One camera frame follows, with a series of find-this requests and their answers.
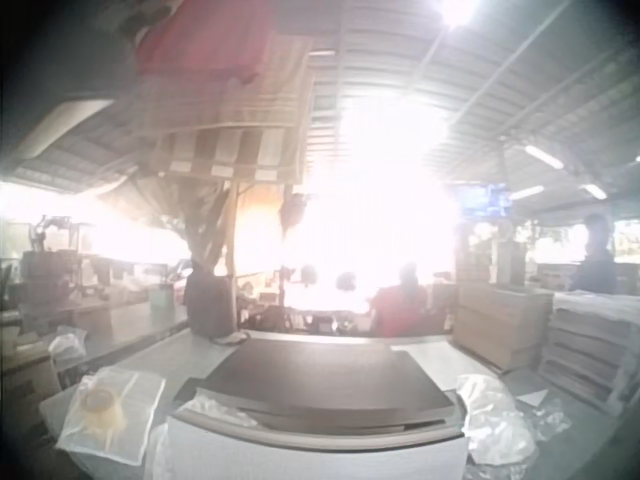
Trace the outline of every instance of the corrugated metal roof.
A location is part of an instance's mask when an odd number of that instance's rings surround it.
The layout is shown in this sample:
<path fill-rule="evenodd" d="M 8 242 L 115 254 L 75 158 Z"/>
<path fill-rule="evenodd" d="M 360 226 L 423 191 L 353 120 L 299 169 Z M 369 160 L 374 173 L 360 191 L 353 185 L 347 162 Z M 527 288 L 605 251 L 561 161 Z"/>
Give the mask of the corrugated metal roof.
<path fill-rule="evenodd" d="M 440 179 L 544 185 L 518 202 L 525 213 L 638 189 L 638 50 L 596 2 L 480 0 L 466 26 L 449 29 L 436 0 L 278 0 L 277 26 L 315 38 L 308 168 L 349 161 L 339 136 L 350 99 L 413 92 L 442 111 L 450 133 L 423 159 Z M 127 128 L 123 102 L 84 122 L 13 176 L 69 191 L 107 183 L 149 153 Z M 557 171 L 523 151 L 547 149 Z"/>

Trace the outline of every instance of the red fabric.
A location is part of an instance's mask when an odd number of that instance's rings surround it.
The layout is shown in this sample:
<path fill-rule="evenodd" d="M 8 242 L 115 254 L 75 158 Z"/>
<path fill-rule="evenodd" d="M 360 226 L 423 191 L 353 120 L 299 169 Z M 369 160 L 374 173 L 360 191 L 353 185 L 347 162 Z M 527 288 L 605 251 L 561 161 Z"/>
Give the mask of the red fabric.
<path fill-rule="evenodd" d="M 409 296 L 401 286 L 381 289 L 371 301 L 376 311 L 377 333 L 383 337 L 410 335 L 419 329 L 427 306 L 427 291 L 418 287 Z"/>
<path fill-rule="evenodd" d="M 206 73 L 251 81 L 271 33 L 269 0 L 185 0 L 138 47 L 141 73 Z"/>

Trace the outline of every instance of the screen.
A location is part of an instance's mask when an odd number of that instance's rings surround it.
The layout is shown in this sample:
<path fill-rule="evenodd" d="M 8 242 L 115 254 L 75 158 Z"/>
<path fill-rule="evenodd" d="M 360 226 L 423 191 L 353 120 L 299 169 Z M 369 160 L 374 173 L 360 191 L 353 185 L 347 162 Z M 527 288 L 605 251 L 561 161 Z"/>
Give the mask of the screen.
<path fill-rule="evenodd" d="M 502 218 L 510 213 L 511 192 L 504 184 L 453 185 L 452 193 L 463 218 Z"/>

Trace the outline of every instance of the table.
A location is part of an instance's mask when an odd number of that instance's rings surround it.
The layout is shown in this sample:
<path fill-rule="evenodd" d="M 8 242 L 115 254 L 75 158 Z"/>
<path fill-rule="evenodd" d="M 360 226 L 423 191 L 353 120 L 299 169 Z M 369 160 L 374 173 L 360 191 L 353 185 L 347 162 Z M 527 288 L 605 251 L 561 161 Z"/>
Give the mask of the table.
<path fill-rule="evenodd" d="M 85 340 L 87 354 L 83 357 L 55 362 L 63 388 L 78 383 L 82 376 L 150 347 L 187 328 L 187 313 L 183 306 L 155 310 L 141 303 L 111 310 L 111 329 L 104 334 L 89 334 Z M 44 341 L 53 340 L 55 334 Z"/>
<path fill-rule="evenodd" d="M 466 374 L 494 374 L 452 347 L 446 337 L 421 339 L 364 339 L 346 337 L 308 337 L 272 333 L 255 333 L 255 337 L 288 339 L 291 341 L 363 343 L 380 342 L 392 348 L 406 350 L 443 390 L 455 388 L 457 378 Z M 165 390 L 155 413 L 154 425 L 165 421 L 167 415 L 175 411 L 173 397 L 188 377 L 204 378 L 235 347 L 213 345 L 204 339 L 194 337 L 189 331 L 181 332 L 144 350 L 118 366 L 141 371 L 154 372 L 166 380 Z M 558 396 L 563 402 L 565 413 L 573 426 L 540 444 L 540 455 L 531 467 L 528 478 L 534 480 L 566 480 L 576 473 L 607 442 L 616 430 L 616 422 L 572 397 L 558 391 L 534 372 L 528 370 L 512 372 L 503 378 L 514 395 L 523 395 L 549 389 L 550 396 Z M 42 402 L 40 411 L 45 423 L 54 436 L 62 431 L 64 418 L 75 388 Z M 141 479 L 144 467 L 131 467 L 110 460 L 88 455 L 71 455 L 73 460 L 86 472 L 97 479 Z"/>

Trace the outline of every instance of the red shirt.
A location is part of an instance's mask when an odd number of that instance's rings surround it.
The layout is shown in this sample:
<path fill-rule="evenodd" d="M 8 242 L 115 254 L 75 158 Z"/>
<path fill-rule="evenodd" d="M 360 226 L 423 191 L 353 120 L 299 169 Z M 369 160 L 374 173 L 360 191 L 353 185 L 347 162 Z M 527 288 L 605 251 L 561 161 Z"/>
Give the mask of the red shirt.
<path fill-rule="evenodd" d="M 376 311 L 377 333 L 383 337 L 400 337 L 416 331 L 427 308 L 427 291 L 417 287 L 410 295 L 396 285 L 381 289 L 371 300 Z"/>

